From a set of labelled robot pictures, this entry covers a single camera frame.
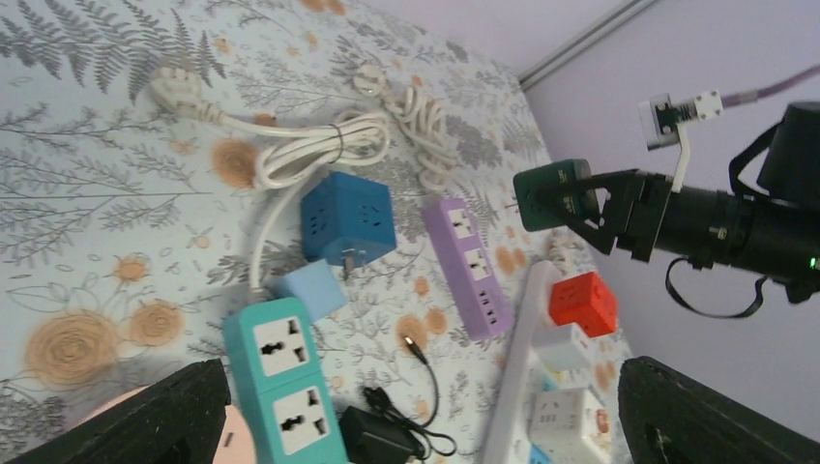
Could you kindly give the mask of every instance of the black power adapter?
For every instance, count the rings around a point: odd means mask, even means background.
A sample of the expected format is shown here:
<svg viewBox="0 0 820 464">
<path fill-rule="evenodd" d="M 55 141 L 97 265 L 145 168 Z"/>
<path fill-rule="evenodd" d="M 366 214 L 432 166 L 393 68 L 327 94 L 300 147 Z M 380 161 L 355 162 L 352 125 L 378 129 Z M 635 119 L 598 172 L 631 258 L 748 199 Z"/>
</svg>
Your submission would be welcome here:
<svg viewBox="0 0 820 464">
<path fill-rule="evenodd" d="M 405 464 L 416 445 L 389 420 L 349 406 L 338 422 L 347 458 L 354 464 Z"/>
</svg>

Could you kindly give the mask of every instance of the pink object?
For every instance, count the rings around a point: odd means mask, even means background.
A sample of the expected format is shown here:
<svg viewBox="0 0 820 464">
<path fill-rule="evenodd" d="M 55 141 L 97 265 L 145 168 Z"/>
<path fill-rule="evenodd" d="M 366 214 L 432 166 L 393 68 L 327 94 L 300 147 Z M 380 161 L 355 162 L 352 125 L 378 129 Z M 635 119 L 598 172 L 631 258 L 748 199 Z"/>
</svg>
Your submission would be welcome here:
<svg viewBox="0 0 820 464">
<path fill-rule="evenodd" d="M 145 390 L 145 387 L 129 391 L 108 401 L 103 406 L 95 409 L 77 425 L 80 425 L 97 414 L 105 411 L 135 394 Z M 245 418 L 239 413 L 235 406 L 225 406 L 225 425 L 222 428 L 220 447 L 214 456 L 214 464 L 256 464 L 256 448 L 253 445 L 253 437 L 250 435 L 250 428 Z"/>
</svg>

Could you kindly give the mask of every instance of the white wall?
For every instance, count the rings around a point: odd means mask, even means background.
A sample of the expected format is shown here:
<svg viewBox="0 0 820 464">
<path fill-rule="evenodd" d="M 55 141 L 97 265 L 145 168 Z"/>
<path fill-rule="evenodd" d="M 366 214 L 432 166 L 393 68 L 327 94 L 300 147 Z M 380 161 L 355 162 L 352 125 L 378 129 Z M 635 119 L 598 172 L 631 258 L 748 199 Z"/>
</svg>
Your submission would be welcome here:
<svg viewBox="0 0 820 464">
<path fill-rule="evenodd" d="M 818 44 L 817 0 L 662 0 L 528 97 L 554 160 L 586 158 L 598 173 L 641 167 L 671 174 L 677 149 L 647 153 L 638 102 L 666 92 L 675 101 L 716 87 L 729 92 L 771 83 L 820 62 Z M 729 160 L 779 119 L 788 102 L 801 99 L 820 100 L 820 78 L 693 127 L 687 185 L 728 189 Z M 744 177 L 753 182 L 758 166 Z M 791 306 L 770 283 L 766 304 L 750 320 L 715 321 L 687 313 L 666 295 L 671 255 L 656 252 L 650 265 L 617 249 L 597 258 L 635 352 L 820 440 L 820 297 Z M 733 312 L 753 298 L 750 274 L 677 274 L 682 292 L 705 310 Z"/>
<path fill-rule="evenodd" d="M 621 0 L 366 0 L 523 73 Z"/>
</svg>

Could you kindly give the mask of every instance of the black strap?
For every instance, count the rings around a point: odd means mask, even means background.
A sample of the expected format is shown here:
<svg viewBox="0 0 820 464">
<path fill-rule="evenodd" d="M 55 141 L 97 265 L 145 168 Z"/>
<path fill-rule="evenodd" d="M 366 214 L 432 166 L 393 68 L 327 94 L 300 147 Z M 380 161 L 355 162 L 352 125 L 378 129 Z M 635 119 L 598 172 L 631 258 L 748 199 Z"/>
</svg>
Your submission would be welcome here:
<svg viewBox="0 0 820 464">
<path fill-rule="evenodd" d="M 761 133 L 760 136 L 751 142 L 751 145 L 749 145 L 748 148 L 743 150 L 737 157 L 729 162 L 729 186 L 731 186 L 732 191 L 739 195 L 752 196 L 759 200 L 769 199 L 768 196 L 755 190 L 754 188 L 749 187 L 741 181 L 740 175 L 752 160 L 772 145 L 772 141 L 775 140 L 775 133 L 779 127 L 780 123 L 771 126 L 769 130 Z"/>
<path fill-rule="evenodd" d="M 329 162 L 328 164 L 336 164 L 336 161 L 338 161 L 338 159 L 341 158 L 341 156 L 344 154 L 344 137 L 341 134 L 341 129 L 339 129 L 337 125 L 330 124 L 330 126 L 332 128 L 334 128 L 336 130 L 336 132 L 338 132 L 338 145 L 339 145 L 339 147 L 338 147 L 338 156 L 336 157 L 336 159 Z"/>
<path fill-rule="evenodd" d="M 748 316 L 757 312 L 757 310 L 760 309 L 760 306 L 763 305 L 763 284 L 769 279 L 765 275 L 758 278 L 754 282 L 754 302 L 752 302 L 743 312 L 724 316 L 720 314 L 708 314 L 698 311 L 689 305 L 686 300 L 684 300 L 684 297 L 678 293 L 678 290 L 675 289 L 675 286 L 672 284 L 672 278 L 670 276 L 672 274 L 672 268 L 674 268 L 675 265 L 681 261 L 688 261 L 688 258 L 675 258 L 671 263 L 669 263 L 669 268 L 666 270 L 666 291 L 669 293 L 669 296 L 672 297 L 672 300 L 683 308 L 688 309 L 699 316 L 711 317 L 712 319 L 746 319 Z"/>
</svg>

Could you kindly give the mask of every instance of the table surface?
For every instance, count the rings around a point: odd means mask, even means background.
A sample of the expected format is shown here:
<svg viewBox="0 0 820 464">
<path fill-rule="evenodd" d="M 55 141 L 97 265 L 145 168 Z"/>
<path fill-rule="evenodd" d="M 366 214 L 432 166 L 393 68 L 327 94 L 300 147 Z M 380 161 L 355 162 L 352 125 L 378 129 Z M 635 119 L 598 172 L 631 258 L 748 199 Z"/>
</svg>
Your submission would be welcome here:
<svg viewBox="0 0 820 464">
<path fill-rule="evenodd" d="M 270 199 L 250 188 L 252 161 L 275 141 L 158 111 L 145 85 L 160 56 L 187 57 L 207 98 L 258 124 L 376 108 L 350 85 L 363 63 L 395 91 L 419 85 L 448 111 L 461 155 L 446 195 L 468 202 L 513 302 L 534 260 L 566 275 L 594 269 L 576 236 L 527 234 L 509 207 L 513 174 L 549 162 L 515 77 L 364 3 L 20 0 L 0 16 L 0 461 L 187 363 L 227 362 L 220 324 L 246 303 L 250 241 Z M 509 337 L 467 338 L 421 221 L 416 149 L 393 129 L 387 159 L 354 172 L 390 186 L 398 249 L 354 273 L 349 304 L 313 334 L 338 410 L 377 384 L 423 419 L 431 385 L 398 339 L 411 334 L 441 383 L 437 428 L 458 442 L 434 462 L 475 462 Z M 270 276 L 305 264 L 296 208 L 267 244 Z M 615 333 L 600 352 L 561 383 L 612 404 L 629 346 Z"/>
</svg>

